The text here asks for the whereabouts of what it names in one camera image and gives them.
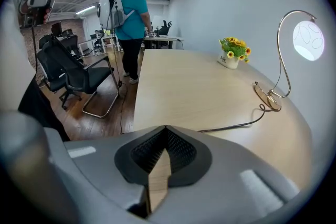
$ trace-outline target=white backpack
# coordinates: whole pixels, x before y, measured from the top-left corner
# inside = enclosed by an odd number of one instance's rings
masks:
[[[97,8],[100,25],[106,30],[122,26],[134,12],[132,10],[126,15],[121,0],[100,0]]]

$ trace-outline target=hardwood floor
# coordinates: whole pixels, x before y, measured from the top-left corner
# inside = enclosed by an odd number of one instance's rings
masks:
[[[112,48],[107,48],[107,53],[110,59],[111,66],[114,67],[114,75],[116,80],[118,81],[118,73],[116,72],[116,61]],[[135,108],[135,99],[136,92],[138,89],[138,84],[131,85],[129,84],[129,77],[124,78],[122,76],[123,66],[122,66],[122,55],[123,52],[115,53],[118,63],[118,71],[120,74],[120,79],[127,85],[127,96],[125,102],[123,104],[122,109],[122,132],[128,133],[133,131],[133,119],[134,119],[134,108]],[[101,57],[105,55],[99,56],[91,56],[85,57],[85,64],[90,64],[96,62]],[[141,70],[143,52],[139,53],[138,58],[138,73]],[[106,62],[103,61],[98,66],[107,66]],[[85,93],[80,93],[82,100],[78,101],[76,96],[71,95],[66,102],[67,110],[65,111],[61,107],[61,101],[59,100],[59,96],[65,91],[60,90],[57,93],[50,92],[46,87],[42,87],[43,93],[47,96],[47,98],[51,102],[51,107],[53,108],[57,118],[63,124],[68,136],[71,140],[88,140],[95,139],[106,136],[115,136],[121,133],[120,127],[120,111],[121,105],[126,94],[126,86],[123,85],[120,89],[119,97],[117,98],[114,106],[112,107],[111,112],[105,119],[98,119],[96,117],[84,114],[82,112],[82,107],[85,102],[89,99],[90,95]],[[112,81],[112,77],[109,76],[99,87],[98,93],[93,98],[91,103],[87,106],[86,110],[95,114],[104,114],[104,112],[110,106],[113,98],[116,96],[116,89],[114,83]]]

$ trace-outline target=person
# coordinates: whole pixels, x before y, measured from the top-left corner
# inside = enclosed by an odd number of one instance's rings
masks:
[[[151,17],[146,0],[121,0],[121,2],[126,15],[132,10],[135,11],[122,26],[115,29],[115,33],[124,51],[122,57],[123,76],[130,76],[130,84],[136,84],[139,82],[138,54],[144,38],[145,27],[147,27],[149,34],[153,34]]]
[[[96,37],[97,38],[101,38],[101,33],[99,33],[98,30],[95,30],[94,33],[96,34]],[[101,39],[97,39],[95,42],[95,44],[93,45],[95,50],[99,49],[100,50],[100,47],[101,47]]]
[[[35,118],[43,127],[58,131],[63,141],[69,137],[53,112],[50,101],[35,80],[36,71],[28,61],[19,28],[17,0],[4,0],[0,14],[0,111],[18,110]],[[50,10],[44,15],[44,23]]]

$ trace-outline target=green leaves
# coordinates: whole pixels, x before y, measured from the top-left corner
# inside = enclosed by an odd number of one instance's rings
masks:
[[[245,48],[239,45],[233,45],[229,47],[229,50],[233,51],[235,56],[239,57],[245,55]]]
[[[245,55],[245,47],[239,46],[225,39],[220,40],[219,43],[222,45],[222,50],[225,52],[232,51],[236,57]]]

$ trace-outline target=man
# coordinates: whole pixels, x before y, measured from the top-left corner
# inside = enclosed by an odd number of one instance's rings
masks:
[[[99,33],[98,30],[95,30],[94,33],[96,34],[96,37],[101,38],[101,33]],[[95,51],[97,51],[97,49],[100,50],[101,47],[101,39],[97,39],[95,42],[95,44],[93,45],[95,48]]]
[[[144,38],[145,27],[147,27],[149,35],[154,35],[154,33],[146,0],[121,0],[121,2],[126,15],[135,10],[122,26],[115,29],[115,33],[124,51],[122,57],[123,76],[130,76],[130,84],[136,84],[139,82],[138,54]]]

